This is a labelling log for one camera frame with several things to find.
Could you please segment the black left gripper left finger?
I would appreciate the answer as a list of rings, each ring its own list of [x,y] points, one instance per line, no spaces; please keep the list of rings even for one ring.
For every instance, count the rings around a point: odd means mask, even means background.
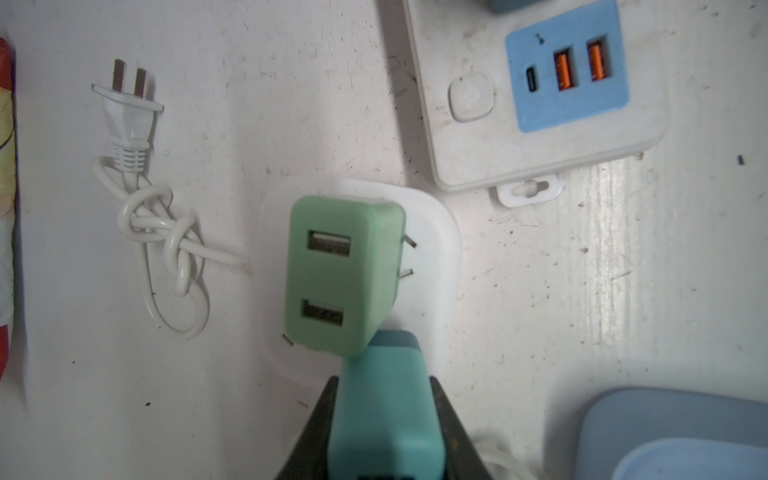
[[[277,480],[329,479],[328,443],[338,384],[338,376],[327,381]]]

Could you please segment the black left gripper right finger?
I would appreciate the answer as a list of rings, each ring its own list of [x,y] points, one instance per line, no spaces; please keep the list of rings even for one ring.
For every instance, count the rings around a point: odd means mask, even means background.
[[[445,447],[445,480],[491,480],[468,433],[451,405],[439,380],[429,377],[433,400]]]

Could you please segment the blue charger plug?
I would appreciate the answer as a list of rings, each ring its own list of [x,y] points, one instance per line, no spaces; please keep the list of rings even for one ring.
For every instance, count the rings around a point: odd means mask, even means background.
[[[435,401],[416,336],[380,330],[342,361],[328,443],[331,479],[441,479]]]

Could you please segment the green charger plug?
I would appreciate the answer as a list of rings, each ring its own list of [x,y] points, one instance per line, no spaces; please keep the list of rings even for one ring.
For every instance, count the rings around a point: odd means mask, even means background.
[[[398,203],[308,195],[290,212],[284,329],[312,350],[352,357],[397,298],[407,214]]]

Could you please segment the long white pastel power strip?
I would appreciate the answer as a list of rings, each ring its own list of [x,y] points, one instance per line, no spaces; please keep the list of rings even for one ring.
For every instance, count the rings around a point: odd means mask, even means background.
[[[668,125],[651,1],[404,5],[436,185],[547,201],[560,174],[636,155]]]

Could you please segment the teal charger plug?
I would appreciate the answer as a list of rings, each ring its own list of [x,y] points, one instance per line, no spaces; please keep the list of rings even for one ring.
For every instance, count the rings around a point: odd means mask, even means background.
[[[512,13],[538,3],[540,0],[488,0],[489,8],[497,14]]]

